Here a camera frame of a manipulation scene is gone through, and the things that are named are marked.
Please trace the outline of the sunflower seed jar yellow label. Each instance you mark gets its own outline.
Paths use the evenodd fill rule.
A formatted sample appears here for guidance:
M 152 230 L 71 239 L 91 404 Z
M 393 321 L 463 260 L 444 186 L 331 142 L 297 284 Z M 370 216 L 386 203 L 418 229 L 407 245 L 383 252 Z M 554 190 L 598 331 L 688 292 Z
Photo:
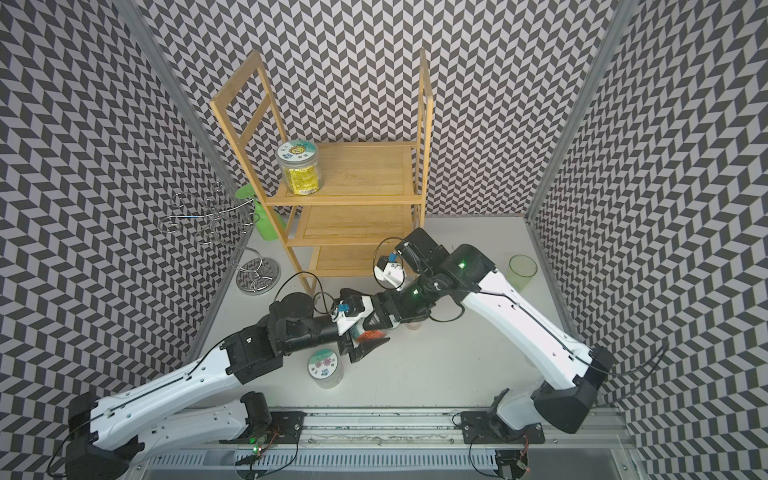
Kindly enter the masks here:
M 287 189 L 294 195 L 306 196 L 322 188 L 319 149 L 311 141 L 291 140 L 277 150 L 277 160 Z

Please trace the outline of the jar with strawberry lid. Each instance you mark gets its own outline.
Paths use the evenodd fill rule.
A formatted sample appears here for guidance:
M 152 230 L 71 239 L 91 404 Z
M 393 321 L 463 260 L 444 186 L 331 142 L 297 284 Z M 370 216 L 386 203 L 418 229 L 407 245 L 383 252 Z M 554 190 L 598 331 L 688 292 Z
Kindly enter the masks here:
M 365 343 L 373 340 L 386 338 L 388 334 L 385 331 L 373 329 L 367 330 L 364 325 L 364 321 L 361 320 L 355 324 L 353 336 L 358 343 Z

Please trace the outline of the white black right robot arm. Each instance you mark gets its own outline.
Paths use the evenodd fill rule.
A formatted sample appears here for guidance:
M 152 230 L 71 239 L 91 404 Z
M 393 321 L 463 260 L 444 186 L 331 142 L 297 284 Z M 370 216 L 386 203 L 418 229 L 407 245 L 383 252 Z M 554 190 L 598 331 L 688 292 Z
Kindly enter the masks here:
M 389 255 L 375 254 L 372 271 L 391 286 L 374 298 L 368 318 L 372 329 L 422 321 L 449 297 L 509 339 L 542 378 L 536 388 L 503 391 L 493 416 L 513 431 L 541 422 L 568 434 L 580 429 L 612 372 L 614 355 L 605 347 L 587 346 L 548 320 L 480 250 L 462 244 L 447 251 L 417 228 Z

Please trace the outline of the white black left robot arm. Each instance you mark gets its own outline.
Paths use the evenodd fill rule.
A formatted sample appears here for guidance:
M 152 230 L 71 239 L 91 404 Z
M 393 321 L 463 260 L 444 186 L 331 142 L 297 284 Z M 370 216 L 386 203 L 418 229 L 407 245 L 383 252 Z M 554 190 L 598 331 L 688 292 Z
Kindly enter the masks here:
M 345 288 L 323 314 L 310 295 L 288 294 L 256 324 L 176 371 L 119 394 L 77 396 L 68 408 L 69 433 L 57 450 L 64 465 L 48 465 L 46 472 L 53 479 L 118 479 L 141 460 L 182 445 L 257 440 L 272 422 L 261 393 L 247 392 L 197 412 L 189 408 L 281 368 L 297 351 L 334 343 L 357 362 L 388 340 L 363 334 L 400 322 L 384 293 L 370 296 Z

